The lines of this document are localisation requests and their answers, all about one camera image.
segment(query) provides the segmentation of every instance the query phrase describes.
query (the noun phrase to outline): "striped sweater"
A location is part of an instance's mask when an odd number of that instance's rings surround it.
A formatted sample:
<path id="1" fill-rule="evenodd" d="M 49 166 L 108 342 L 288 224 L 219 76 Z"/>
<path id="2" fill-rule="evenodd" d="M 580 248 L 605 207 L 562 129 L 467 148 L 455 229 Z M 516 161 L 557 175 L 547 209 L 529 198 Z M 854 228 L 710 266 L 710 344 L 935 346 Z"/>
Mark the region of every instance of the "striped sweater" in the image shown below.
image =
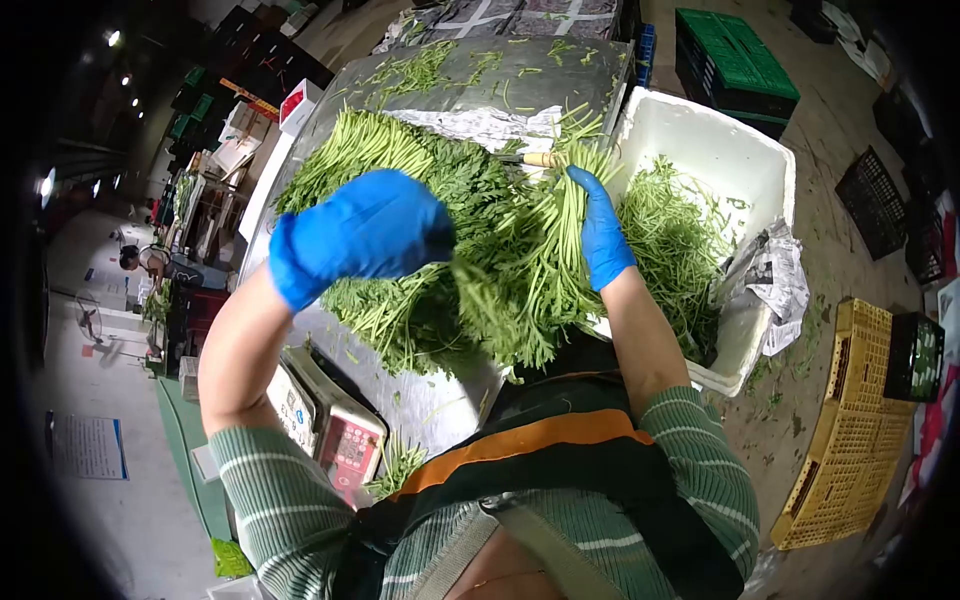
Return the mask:
<path id="1" fill-rule="evenodd" d="M 747 470 L 727 446 L 716 410 L 705 407 L 692 388 L 672 388 L 651 398 L 637 425 L 663 448 L 678 494 L 720 540 L 746 581 L 758 550 L 756 495 Z M 263 584 L 277 598 L 328 597 L 353 513 L 326 475 L 274 430 L 225 429 L 213 435 L 210 447 L 237 512 L 240 545 Z M 509 496 L 513 508 L 507 513 L 536 523 L 539 535 L 563 553 L 562 560 L 551 558 L 556 553 L 538 558 L 571 600 L 676 596 L 636 528 L 603 495 L 518 490 Z M 443 570 L 455 562 L 458 548 L 475 554 L 479 548 L 470 544 L 476 545 L 473 534 L 484 519 L 499 520 L 517 537 L 515 519 L 491 512 L 489 502 L 443 509 L 405 538 L 387 562 L 381 598 L 443 598 L 443 586 L 448 589 L 455 581 L 449 574 L 444 578 Z M 588 591 L 577 584 L 585 574 L 599 578 Z M 598 591 L 597 581 L 606 593 Z"/>

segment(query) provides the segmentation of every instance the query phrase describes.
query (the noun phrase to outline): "blue rubber glove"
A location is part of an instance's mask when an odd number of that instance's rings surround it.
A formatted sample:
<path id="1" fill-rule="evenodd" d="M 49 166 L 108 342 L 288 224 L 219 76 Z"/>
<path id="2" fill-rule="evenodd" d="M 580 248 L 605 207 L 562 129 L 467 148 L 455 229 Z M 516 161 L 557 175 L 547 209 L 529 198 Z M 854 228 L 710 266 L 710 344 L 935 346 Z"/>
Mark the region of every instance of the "blue rubber glove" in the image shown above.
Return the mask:
<path id="1" fill-rule="evenodd" d="M 400 171 L 372 171 L 323 204 L 285 214 L 270 240 L 274 286 L 294 311 L 340 277 L 408 276 L 450 259 L 453 222 L 425 185 Z"/>
<path id="2" fill-rule="evenodd" d="M 635 266 L 636 258 L 627 246 L 603 184 L 590 171 L 574 165 L 566 167 L 566 173 L 587 191 L 587 218 L 580 242 L 590 270 L 590 286 L 599 292 L 624 269 Z"/>

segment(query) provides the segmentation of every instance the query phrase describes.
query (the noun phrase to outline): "blue crate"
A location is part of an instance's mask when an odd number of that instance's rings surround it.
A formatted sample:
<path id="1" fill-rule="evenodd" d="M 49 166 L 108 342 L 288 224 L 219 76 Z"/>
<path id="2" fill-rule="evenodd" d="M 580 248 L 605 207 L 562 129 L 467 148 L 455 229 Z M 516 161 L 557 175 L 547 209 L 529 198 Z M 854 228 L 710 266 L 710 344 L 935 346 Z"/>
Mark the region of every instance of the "blue crate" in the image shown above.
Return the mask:
<path id="1" fill-rule="evenodd" d="M 650 83 L 650 74 L 653 72 L 657 37 L 654 33 L 654 26 L 649 23 L 640 23 L 638 33 L 636 41 L 636 84 L 647 87 Z"/>

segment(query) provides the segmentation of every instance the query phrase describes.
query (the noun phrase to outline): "light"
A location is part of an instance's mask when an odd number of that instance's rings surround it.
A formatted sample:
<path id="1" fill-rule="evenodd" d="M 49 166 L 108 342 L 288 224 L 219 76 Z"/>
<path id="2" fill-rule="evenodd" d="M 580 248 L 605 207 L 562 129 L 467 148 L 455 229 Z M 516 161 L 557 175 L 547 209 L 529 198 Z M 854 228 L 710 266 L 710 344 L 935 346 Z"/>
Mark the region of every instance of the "light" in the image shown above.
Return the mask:
<path id="1" fill-rule="evenodd" d="M 47 174 L 47 177 L 43 180 L 40 180 L 40 185 L 37 191 L 40 193 L 40 208 L 46 208 L 47 203 L 50 202 L 50 193 L 54 191 L 54 180 L 57 178 L 57 169 L 50 169 L 50 173 Z"/>

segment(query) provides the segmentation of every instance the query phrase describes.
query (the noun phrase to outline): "black apron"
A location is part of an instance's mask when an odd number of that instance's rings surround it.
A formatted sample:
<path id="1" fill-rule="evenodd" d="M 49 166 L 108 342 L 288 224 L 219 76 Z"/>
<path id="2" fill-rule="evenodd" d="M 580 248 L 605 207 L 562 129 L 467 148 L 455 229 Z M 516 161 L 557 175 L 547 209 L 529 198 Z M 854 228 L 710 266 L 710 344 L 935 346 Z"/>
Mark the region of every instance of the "black apron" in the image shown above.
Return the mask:
<path id="1" fill-rule="evenodd" d="M 677 495 L 663 450 L 634 431 L 622 380 L 610 375 L 541 382 L 535 401 L 529 390 L 518 398 L 527 410 L 489 423 L 421 467 L 400 492 L 360 510 L 348 529 L 333 598 L 379 598 L 400 540 L 442 508 L 504 492 L 573 489 L 604 494 L 620 507 L 684 600 L 735 600 L 743 591 L 739 570 Z"/>
<path id="2" fill-rule="evenodd" d="M 163 276 L 173 281 L 188 283 L 197 287 L 203 287 L 204 285 L 204 274 L 196 269 L 179 264 L 173 258 L 164 265 Z"/>

